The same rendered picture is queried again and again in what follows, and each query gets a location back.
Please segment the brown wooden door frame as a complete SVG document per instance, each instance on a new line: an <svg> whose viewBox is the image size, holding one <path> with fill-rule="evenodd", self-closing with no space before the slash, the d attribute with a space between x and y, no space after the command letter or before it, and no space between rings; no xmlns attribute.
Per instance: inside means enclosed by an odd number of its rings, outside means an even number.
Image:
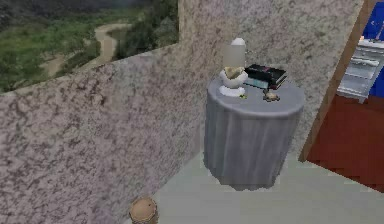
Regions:
<svg viewBox="0 0 384 224"><path fill-rule="evenodd" d="M342 76L344 75L347 65L352 58L352 55L358 45L361 34L368 23L372 10L374 9L377 2L384 0L364 0L363 4L359 10L359 14L356 18L356 21L352 27L351 33L348 36L346 45L342 51L341 57L335 71L328 82L327 90L319 107L319 110L316 114L312 127L309 131L308 137L305 141L305 144L298 156L300 162L305 162L308 158L308 155L317 139L318 133L321 129L321 126L324 122L324 119L330 109L332 100L336 95L337 87L339 86Z"/></svg>

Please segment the small brown figurine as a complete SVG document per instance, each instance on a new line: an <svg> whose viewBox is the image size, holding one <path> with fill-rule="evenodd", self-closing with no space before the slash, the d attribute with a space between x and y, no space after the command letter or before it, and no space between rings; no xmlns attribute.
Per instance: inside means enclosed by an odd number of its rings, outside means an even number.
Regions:
<svg viewBox="0 0 384 224"><path fill-rule="evenodd" d="M263 96L263 99L267 102L272 102L272 101L279 101L280 100L280 97L275 94L275 93L272 93L270 90L268 89L264 89L263 90L263 93L264 93L264 96Z"/></svg>

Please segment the window with landscape view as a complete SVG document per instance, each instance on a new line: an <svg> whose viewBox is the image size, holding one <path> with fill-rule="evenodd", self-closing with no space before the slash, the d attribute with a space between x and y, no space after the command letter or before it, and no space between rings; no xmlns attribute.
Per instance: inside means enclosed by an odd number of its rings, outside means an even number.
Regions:
<svg viewBox="0 0 384 224"><path fill-rule="evenodd" d="M0 0L0 93L179 40L179 0Z"/></svg>

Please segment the white chest of drawers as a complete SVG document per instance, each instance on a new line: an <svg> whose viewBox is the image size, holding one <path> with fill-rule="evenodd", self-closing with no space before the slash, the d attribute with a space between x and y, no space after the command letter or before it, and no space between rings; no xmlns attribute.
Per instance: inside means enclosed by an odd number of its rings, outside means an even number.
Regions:
<svg viewBox="0 0 384 224"><path fill-rule="evenodd" d="M337 88L337 95L363 103L383 67L384 41L360 40Z"/></svg>

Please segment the white table lamp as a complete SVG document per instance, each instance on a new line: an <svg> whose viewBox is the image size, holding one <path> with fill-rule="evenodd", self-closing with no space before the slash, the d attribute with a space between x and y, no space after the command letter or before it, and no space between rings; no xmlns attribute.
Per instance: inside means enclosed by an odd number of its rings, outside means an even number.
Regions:
<svg viewBox="0 0 384 224"><path fill-rule="evenodd" d="M243 38L235 38L223 49L223 70L219 73L222 85L219 91L228 97L240 97L245 94L242 84L248 78L245 72L246 43Z"/></svg>

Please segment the grey round draped table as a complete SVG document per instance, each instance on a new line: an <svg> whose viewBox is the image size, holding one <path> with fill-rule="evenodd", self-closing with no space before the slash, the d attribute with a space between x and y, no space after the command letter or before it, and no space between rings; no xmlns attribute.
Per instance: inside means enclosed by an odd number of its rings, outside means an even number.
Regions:
<svg viewBox="0 0 384 224"><path fill-rule="evenodd" d="M204 165L222 185L237 191L270 188L280 174L305 104L305 94L285 82L267 102L263 91L245 86L246 96L219 92L222 81L207 88Z"/></svg>

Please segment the black book stack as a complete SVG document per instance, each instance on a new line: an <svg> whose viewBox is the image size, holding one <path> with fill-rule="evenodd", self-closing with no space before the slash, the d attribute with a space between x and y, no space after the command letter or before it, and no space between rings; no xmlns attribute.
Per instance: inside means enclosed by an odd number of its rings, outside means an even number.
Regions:
<svg viewBox="0 0 384 224"><path fill-rule="evenodd" d="M252 64L245 68L248 79L245 84L261 89L277 90L287 78L285 70Z"/></svg>

